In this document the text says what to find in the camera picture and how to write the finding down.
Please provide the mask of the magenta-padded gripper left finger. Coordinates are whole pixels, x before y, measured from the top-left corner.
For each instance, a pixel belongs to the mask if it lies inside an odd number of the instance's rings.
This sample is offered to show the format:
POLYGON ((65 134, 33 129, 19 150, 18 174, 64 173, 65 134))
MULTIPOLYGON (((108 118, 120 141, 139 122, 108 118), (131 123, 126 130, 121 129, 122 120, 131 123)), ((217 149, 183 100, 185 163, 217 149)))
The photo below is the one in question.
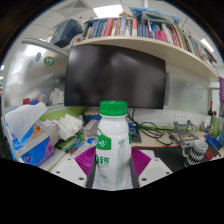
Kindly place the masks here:
POLYGON ((91 189, 96 171, 96 147, 91 147, 77 157, 65 155, 52 173, 78 186, 91 189))

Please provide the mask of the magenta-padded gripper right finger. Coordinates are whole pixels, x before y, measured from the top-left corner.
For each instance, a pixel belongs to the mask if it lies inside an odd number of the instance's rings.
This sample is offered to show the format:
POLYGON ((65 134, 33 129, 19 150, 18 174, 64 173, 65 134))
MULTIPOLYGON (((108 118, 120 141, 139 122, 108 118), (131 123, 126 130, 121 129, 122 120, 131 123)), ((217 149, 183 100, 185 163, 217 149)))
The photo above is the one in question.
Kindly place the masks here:
POLYGON ((130 175, 134 188, 143 187, 170 174, 172 171, 152 150, 132 148, 130 175))

